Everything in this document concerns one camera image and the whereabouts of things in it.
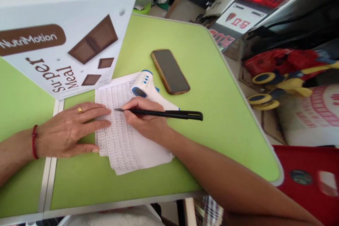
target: yellow toy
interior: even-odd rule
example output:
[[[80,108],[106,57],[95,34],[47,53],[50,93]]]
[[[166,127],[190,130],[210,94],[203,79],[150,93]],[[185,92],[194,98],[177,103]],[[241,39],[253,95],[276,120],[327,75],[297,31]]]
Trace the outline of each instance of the yellow toy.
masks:
[[[253,109],[265,111],[278,107],[280,103],[276,98],[285,93],[298,97],[311,96],[312,90],[302,87],[304,82],[300,79],[302,76],[327,69],[339,69],[339,61],[330,59],[327,54],[322,54],[316,60],[327,63],[327,65],[307,68],[285,75],[279,75],[278,72],[264,72],[255,76],[252,82],[254,84],[267,84],[266,88],[269,92],[248,97],[248,103],[252,105]]]

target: checkered fabric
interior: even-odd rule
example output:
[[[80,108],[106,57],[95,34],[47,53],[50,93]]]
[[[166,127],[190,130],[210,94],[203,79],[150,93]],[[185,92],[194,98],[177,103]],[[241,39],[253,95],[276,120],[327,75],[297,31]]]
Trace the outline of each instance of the checkered fabric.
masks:
[[[224,209],[211,196],[194,199],[197,226],[219,226],[222,223]]]

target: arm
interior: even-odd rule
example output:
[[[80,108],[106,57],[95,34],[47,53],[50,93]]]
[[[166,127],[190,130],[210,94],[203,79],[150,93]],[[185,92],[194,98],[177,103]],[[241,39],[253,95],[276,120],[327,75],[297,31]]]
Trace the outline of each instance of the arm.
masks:
[[[122,109],[163,111],[157,103],[133,98]],[[232,159],[177,133],[165,118],[137,117],[126,121],[146,138],[171,151],[227,212],[230,225],[322,225],[309,212],[269,182]]]
[[[84,113],[79,114],[81,107]],[[102,104],[85,102],[66,109],[36,129],[35,149],[39,158],[72,157],[82,153],[97,153],[93,144],[76,144],[77,141],[101,128],[111,125],[107,120],[89,120],[110,114]],[[0,143],[0,187],[24,165],[34,160],[32,153],[33,128],[14,134]]]

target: gold ring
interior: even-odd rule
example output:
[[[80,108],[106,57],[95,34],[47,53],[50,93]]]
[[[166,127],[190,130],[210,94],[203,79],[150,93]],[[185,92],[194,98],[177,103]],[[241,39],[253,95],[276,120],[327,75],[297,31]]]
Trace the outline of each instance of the gold ring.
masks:
[[[82,110],[81,107],[78,107],[77,110],[78,110],[78,112],[79,112],[80,114],[81,114],[81,113],[84,113],[84,111]]]

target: table edge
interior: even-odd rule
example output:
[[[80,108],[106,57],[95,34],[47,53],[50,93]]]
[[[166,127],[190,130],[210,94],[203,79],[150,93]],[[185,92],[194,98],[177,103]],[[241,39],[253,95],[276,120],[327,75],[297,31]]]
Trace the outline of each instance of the table edge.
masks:
[[[154,16],[148,16],[148,15],[142,15],[142,14],[136,14],[136,13],[132,13],[132,15],[135,15],[135,16],[141,16],[141,17],[148,17],[148,18],[154,18],[154,19],[161,19],[161,20],[172,21],[172,22],[183,23],[183,24],[194,25],[194,26],[199,26],[199,27],[201,27],[202,29],[204,29],[204,30],[206,30],[206,31],[208,32],[208,34],[210,35],[212,41],[214,42],[215,47],[218,49],[219,55],[220,55],[220,57],[222,58],[223,62],[225,63],[225,65],[226,65],[226,67],[227,67],[227,69],[228,69],[228,72],[230,73],[231,77],[233,78],[233,81],[234,81],[234,83],[236,84],[236,86],[237,86],[237,88],[238,88],[238,90],[239,90],[239,92],[240,92],[240,94],[241,94],[241,96],[242,96],[242,98],[243,98],[243,100],[244,100],[244,102],[245,102],[247,108],[249,109],[249,111],[250,111],[250,113],[251,113],[251,115],[252,115],[252,117],[253,117],[253,119],[254,119],[256,125],[257,125],[257,127],[259,128],[262,137],[263,137],[264,140],[266,141],[266,143],[267,143],[269,149],[271,150],[271,152],[272,152],[272,154],[273,154],[273,157],[274,157],[274,159],[275,159],[275,161],[276,161],[276,163],[277,163],[278,171],[279,171],[279,173],[280,173],[279,178],[278,178],[277,180],[275,180],[275,181],[269,181],[269,182],[270,182],[272,185],[274,185],[274,186],[280,186],[280,185],[283,183],[284,178],[285,178],[285,176],[284,176],[284,171],[283,171],[283,167],[282,167],[282,165],[281,165],[281,163],[280,163],[280,160],[279,160],[278,156],[276,155],[276,153],[274,152],[273,146],[272,146],[271,143],[268,141],[267,136],[266,136],[264,130],[262,129],[260,123],[258,122],[258,120],[257,120],[257,118],[256,118],[256,116],[255,116],[255,114],[254,114],[254,112],[253,112],[253,109],[252,109],[251,106],[249,105],[249,103],[248,103],[248,101],[247,101],[247,99],[246,99],[246,97],[245,97],[243,91],[242,91],[241,88],[240,88],[239,83],[237,82],[237,79],[236,79],[235,76],[233,75],[233,72],[231,71],[231,68],[229,67],[229,65],[228,65],[228,63],[227,63],[227,61],[226,61],[226,59],[223,57],[221,51],[219,50],[218,45],[217,45],[217,43],[215,42],[215,39],[213,38],[213,36],[212,36],[212,34],[210,33],[210,31],[209,31],[206,27],[204,27],[204,26],[202,26],[202,25],[199,25],[199,24],[195,24],[195,23],[189,23],[189,22],[180,21],[180,20],[173,20],[173,19],[165,19],[165,18],[154,17]]]
[[[204,29],[208,32],[212,41],[214,42],[215,47],[218,49],[218,46],[217,46],[214,38],[212,37],[211,33],[209,32],[209,30],[206,27],[204,27],[202,25],[184,22],[184,21],[179,21],[179,20],[169,20],[169,19],[153,17],[153,16],[151,17],[151,16],[147,16],[147,15],[142,15],[142,14],[132,13],[132,15],[199,26],[200,28],[202,28],[202,29]],[[243,100],[245,101],[245,104],[247,105],[257,127],[259,128],[262,137],[264,138],[264,140],[268,144],[268,146],[269,146],[269,148],[270,148],[270,150],[273,154],[273,157],[275,158],[275,161],[276,161],[277,166],[278,166],[278,170],[280,172],[280,176],[277,180],[271,181],[270,183],[273,184],[274,186],[279,186],[283,183],[283,180],[284,180],[284,171],[283,171],[282,165],[281,165],[276,153],[274,152],[273,146],[268,141],[263,129],[261,128],[257,118],[255,117],[253,110],[251,109],[250,105],[248,104],[248,101],[246,100],[244,93],[242,92],[238,82],[236,81],[236,78],[233,75],[227,61],[225,60],[225,58],[223,57],[223,55],[219,51],[219,49],[218,49],[218,52],[220,54],[220,57],[224,61],[231,77],[233,78],[233,81],[236,84]],[[64,100],[60,100],[60,101],[55,100],[53,116],[56,115],[57,113],[61,112],[63,109],[64,109]],[[88,212],[94,212],[94,211],[128,207],[128,206],[131,206],[131,205],[137,206],[139,204],[153,203],[154,200],[157,200],[158,202],[165,202],[165,201],[178,200],[178,199],[192,197],[192,195],[201,196],[201,195],[206,194],[205,191],[197,191],[197,192],[188,192],[188,193],[182,193],[182,194],[172,194],[172,195],[148,197],[148,198],[128,200],[128,201],[110,202],[110,203],[96,204],[96,205],[83,206],[83,207],[50,210],[51,204],[52,204],[53,189],[54,189],[54,177],[55,177],[55,171],[56,171],[56,162],[57,162],[57,158],[46,158],[44,172],[43,172],[43,179],[42,179],[42,184],[41,184],[39,206],[38,206],[37,213],[36,214],[29,214],[29,215],[19,215],[19,216],[0,218],[0,225],[2,225],[3,223],[4,223],[4,225],[7,225],[7,224],[24,222],[24,221],[22,221],[23,218],[28,219],[28,220],[32,220],[32,221],[34,221],[34,218],[37,218],[36,220],[42,220],[42,217],[41,217],[42,215],[43,215],[43,219],[46,219],[46,218],[52,218],[52,217],[57,217],[57,216],[61,216],[61,215],[69,215],[69,214],[73,214],[73,213],[79,214],[79,213],[88,213]]]
[[[65,215],[74,215],[74,214],[84,214],[90,212],[105,211],[110,209],[118,209],[125,207],[135,207],[145,204],[158,203],[158,202],[168,202],[174,200],[183,200],[185,198],[194,198],[207,195],[204,190],[193,191],[193,192],[184,192],[180,194],[170,194],[163,196],[147,197],[134,200],[125,200],[125,201],[116,201],[103,204],[89,205],[83,207],[73,207],[73,208],[64,208],[57,210],[50,210],[43,213],[43,218],[55,218]]]

